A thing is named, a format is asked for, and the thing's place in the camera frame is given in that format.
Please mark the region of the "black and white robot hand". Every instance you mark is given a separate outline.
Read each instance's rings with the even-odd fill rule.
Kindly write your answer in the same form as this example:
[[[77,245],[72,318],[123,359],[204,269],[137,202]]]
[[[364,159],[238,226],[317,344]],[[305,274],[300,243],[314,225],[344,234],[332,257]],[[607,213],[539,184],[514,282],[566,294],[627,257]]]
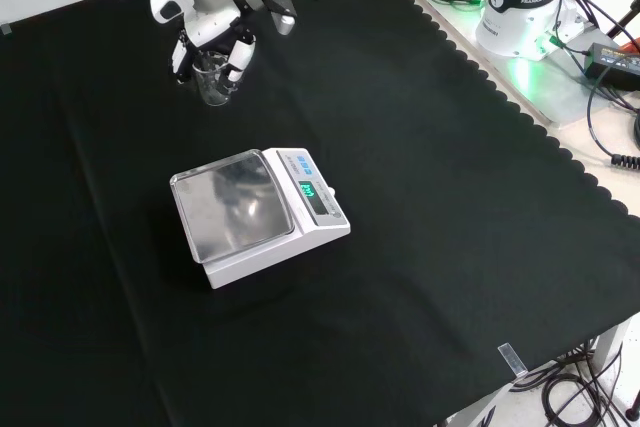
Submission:
[[[183,27],[171,55],[171,71],[182,84],[192,77],[196,57],[215,52],[226,57],[227,82],[237,83],[255,51],[255,36],[244,26],[242,16],[260,9],[261,0],[211,0],[207,10],[196,0],[150,0],[151,11],[159,23],[180,17]]]

